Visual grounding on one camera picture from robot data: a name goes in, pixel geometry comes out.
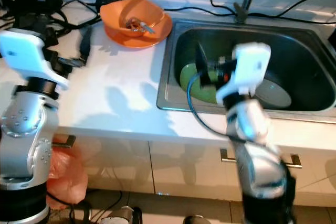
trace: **orange plastic bag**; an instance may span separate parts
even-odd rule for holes
[[[63,142],[62,137],[54,137],[54,142]],[[76,144],[71,149],[53,148],[51,167],[47,181],[48,192],[56,198],[77,204],[85,198],[88,175],[82,163],[80,150]],[[47,197],[51,209],[65,209],[67,206]]]

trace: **white countertop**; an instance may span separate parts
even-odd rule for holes
[[[297,23],[277,23],[281,24],[302,27]],[[69,90],[60,92],[60,133],[227,145],[228,139],[206,131],[191,113],[163,111],[156,107],[165,41],[151,48],[130,49],[108,39],[102,23],[94,28],[87,66],[74,69],[69,78]],[[317,29],[324,38],[332,30],[327,26]],[[78,40],[79,31],[73,31],[60,38],[59,45],[52,49],[63,57],[75,57]],[[23,83],[0,59],[0,113],[10,102],[9,94],[14,85]],[[202,118],[215,129],[224,131],[224,115],[202,114]],[[271,121],[269,141],[279,146],[336,150],[334,124]]]

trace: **orange bowl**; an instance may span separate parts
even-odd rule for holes
[[[129,37],[139,37],[145,32],[126,28],[126,22],[135,17],[154,27],[164,18],[164,12],[149,0],[121,0],[101,6],[100,16],[105,26]]]

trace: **cabinet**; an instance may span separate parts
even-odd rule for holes
[[[77,136],[75,144],[89,188],[154,193],[148,142]]]
[[[224,200],[241,200],[235,163],[221,161],[222,146],[202,146],[177,143],[150,143],[153,178],[157,194]],[[228,157],[234,152],[227,149]],[[326,181],[323,176],[333,173],[328,168],[330,158],[325,151],[282,148],[284,159],[291,162],[290,154],[297,154],[302,169],[290,168],[297,178],[298,205],[336,206],[336,175]]]

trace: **sink basin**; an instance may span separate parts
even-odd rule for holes
[[[265,102],[258,90],[256,96],[267,113],[272,118],[336,123],[336,60],[317,34],[305,29],[176,19],[166,44],[157,106],[189,111],[180,75],[186,65],[195,62],[197,43],[202,45],[208,61],[218,62],[220,57],[231,60],[236,44],[254,41],[271,47],[265,79],[271,83],[266,94],[273,92],[274,97]],[[274,87],[280,87],[289,97],[286,106],[273,105],[272,99],[275,104],[286,99],[272,91]],[[226,112],[217,104],[198,99],[193,103],[200,112]]]

